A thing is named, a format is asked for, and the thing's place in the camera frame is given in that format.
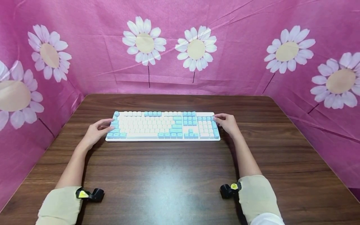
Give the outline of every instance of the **right hand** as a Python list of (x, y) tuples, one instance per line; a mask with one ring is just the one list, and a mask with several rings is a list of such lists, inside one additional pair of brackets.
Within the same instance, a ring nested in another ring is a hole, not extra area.
[(233, 138), (241, 135), (235, 117), (226, 113), (214, 115), (214, 120)]

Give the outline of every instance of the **mechanical keyboard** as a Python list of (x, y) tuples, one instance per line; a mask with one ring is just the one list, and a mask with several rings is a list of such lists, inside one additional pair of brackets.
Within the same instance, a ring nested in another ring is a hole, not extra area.
[(213, 112), (114, 113), (106, 141), (220, 141)]

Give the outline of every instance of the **flower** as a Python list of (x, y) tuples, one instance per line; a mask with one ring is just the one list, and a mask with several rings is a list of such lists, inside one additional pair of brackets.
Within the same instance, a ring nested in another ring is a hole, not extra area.
[(287, 29), (283, 30), (280, 36), (281, 42), (275, 39), (266, 50), (270, 54), (264, 59), (265, 62), (270, 61), (266, 69), (270, 69), (271, 73), (277, 70), (285, 73), (286, 69), (295, 71), (296, 63), (305, 65), (307, 59), (314, 56), (308, 48), (315, 44), (315, 39), (304, 40), (309, 32), (308, 29), (300, 31), (300, 26), (294, 26), (290, 33)]
[(210, 33), (211, 29), (205, 26), (200, 26), (198, 31), (193, 27), (185, 31), (186, 39), (180, 38), (177, 40), (179, 44), (175, 46), (175, 49), (181, 52), (177, 59), (185, 59), (184, 68), (189, 68), (191, 72), (195, 71), (195, 69), (202, 71), (208, 66), (209, 62), (213, 61), (213, 57), (209, 53), (217, 50), (215, 45), (216, 37), (210, 37)]
[(37, 81), (31, 70), (24, 74), (20, 61), (15, 61), (10, 71), (0, 61), (0, 130), (8, 122), (10, 113), (10, 123), (15, 129), (24, 122), (34, 123), (37, 120), (36, 113), (43, 112), (44, 107), (39, 103), (43, 99), (42, 94), (36, 89)]
[(150, 62), (151, 65), (155, 65), (155, 59), (160, 60), (160, 51), (165, 51), (166, 40), (159, 37), (161, 29), (155, 27), (151, 29), (151, 21), (149, 19), (143, 19), (141, 17), (135, 18), (133, 21), (128, 21), (127, 26), (130, 31), (124, 31), (124, 37), (122, 42), (130, 46), (127, 49), (129, 55), (135, 55), (135, 61), (147, 66)]
[(324, 101), (326, 108), (342, 109), (344, 104), (349, 107), (357, 106), (354, 94), (360, 95), (360, 53), (345, 53), (340, 62), (329, 59), (318, 66), (321, 75), (312, 78), (312, 82), (319, 86), (310, 90), (315, 101)]
[(60, 35), (53, 31), (49, 34), (44, 25), (33, 26), (35, 34), (28, 32), (29, 44), (35, 52), (31, 54), (35, 62), (37, 71), (44, 70), (45, 79), (49, 80), (54, 74), (57, 82), (61, 79), (67, 80), (65, 74), (69, 71), (70, 60), (72, 57), (69, 53), (63, 52), (68, 47), (65, 41), (60, 40)]

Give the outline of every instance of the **wood grain surface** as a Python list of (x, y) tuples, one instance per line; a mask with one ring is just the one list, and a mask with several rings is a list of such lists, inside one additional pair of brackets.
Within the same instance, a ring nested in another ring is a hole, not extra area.
[[(0, 213), (4, 225), (35, 224), (87, 127), (114, 111), (198, 111), (233, 114), (278, 198), (285, 224), (360, 224), (360, 204), (275, 102), (265, 96), (91, 94), (66, 123)], [(110, 142), (89, 153), (84, 186), (102, 188), (102, 203), (86, 204), (77, 224), (240, 224), (236, 200), (222, 184), (238, 179), (233, 144)]]

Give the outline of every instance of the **left hand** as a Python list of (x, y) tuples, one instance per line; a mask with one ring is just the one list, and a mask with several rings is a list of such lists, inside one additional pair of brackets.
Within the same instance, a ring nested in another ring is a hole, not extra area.
[(110, 126), (110, 123), (113, 120), (114, 119), (102, 119), (94, 124), (91, 124), (79, 145), (81, 144), (82, 146), (88, 148), (88, 150), (92, 148), (92, 146), (98, 142), (102, 136), (114, 129), (114, 127)]

